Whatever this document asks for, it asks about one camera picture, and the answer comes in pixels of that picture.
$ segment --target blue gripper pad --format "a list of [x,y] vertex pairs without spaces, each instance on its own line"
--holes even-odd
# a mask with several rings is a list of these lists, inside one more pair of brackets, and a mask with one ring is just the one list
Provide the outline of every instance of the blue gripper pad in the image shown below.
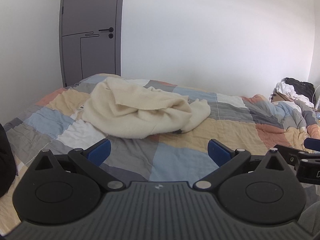
[[100,166],[109,157],[110,152],[111,142],[108,139],[102,139],[86,149],[83,155],[96,166]]
[[208,155],[219,167],[221,167],[234,157],[235,152],[217,140],[211,139],[208,143]]
[[320,140],[313,138],[306,138],[303,142],[305,148],[320,152]]

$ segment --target cream blanket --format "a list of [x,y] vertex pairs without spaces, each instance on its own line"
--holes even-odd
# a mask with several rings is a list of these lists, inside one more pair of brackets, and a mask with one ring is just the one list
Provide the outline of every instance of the cream blanket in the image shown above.
[[92,91],[82,119],[106,134],[142,139],[177,130],[188,132],[210,112],[205,99],[188,104],[188,96],[108,77]]

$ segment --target patchwork quilt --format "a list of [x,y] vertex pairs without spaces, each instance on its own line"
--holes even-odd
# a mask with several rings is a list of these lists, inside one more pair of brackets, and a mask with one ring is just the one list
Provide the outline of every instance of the patchwork quilt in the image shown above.
[[[74,86],[61,88],[30,106],[7,123],[6,130],[17,164],[17,176],[0,199],[0,230],[8,233],[20,221],[12,206],[12,193],[37,153],[50,149],[66,154],[87,149],[107,137],[111,154],[100,166],[125,184],[131,181],[195,181],[218,168],[207,153],[208,141],[217,139],[231,149],[245,148],[264,155],[276,144],[304,149],[307,137],[320,138],[315,113],[303,102],[270,103],[261,95],[252,98],[227,96],[155,80],[127,80],[189,96],[190,102],[206,99],[210,116],[184,134],[158,134],[145,139],[123,139],[103,134],[79,119],[82,106],[106,74],[97,74]],[[320,189],[303,185],[307,206],[319,201]]]

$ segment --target black door handle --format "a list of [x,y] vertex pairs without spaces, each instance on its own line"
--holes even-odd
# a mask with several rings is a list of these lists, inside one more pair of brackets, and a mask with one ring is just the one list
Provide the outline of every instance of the black door handle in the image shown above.
[[113,32],[113,28],[112,28],[112,27],[110,27],[109,29],[102,29],[102,30],[99,30],[99,32],[104,32],[104,31]]

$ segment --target black fabric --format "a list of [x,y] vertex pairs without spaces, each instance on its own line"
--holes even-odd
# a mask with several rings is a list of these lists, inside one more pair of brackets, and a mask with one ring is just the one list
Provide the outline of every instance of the black fabric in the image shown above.
[[4,128],[0,124],[0,197],[10,188],[16,172],[17,168],[11,147]]
[[309,98],[311,103],[316,103],[316,96],[313,95],[315,93],[315,88],[313,87],[313,84],[308,82],[300,82],[299,80],[296,80],[294,78],[285,78],[284,82],[288,85],[292,85],[294,87],[294,91],[298,95],[304,95],[307,98]]

